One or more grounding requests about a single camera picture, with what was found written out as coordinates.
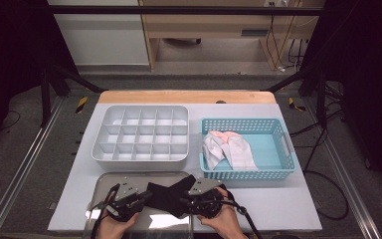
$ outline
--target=white cloth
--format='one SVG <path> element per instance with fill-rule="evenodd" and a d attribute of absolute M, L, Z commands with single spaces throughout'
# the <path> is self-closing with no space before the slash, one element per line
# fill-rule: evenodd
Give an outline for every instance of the white cloth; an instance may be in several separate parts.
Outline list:
<path fill-rule="evenodd" d="M 232 131 L 209 131 L 203 140 L 203 154 L 207 165 L 213 170 L 226 158 L 235 170 L 257 170 L 250 144 Z"/>

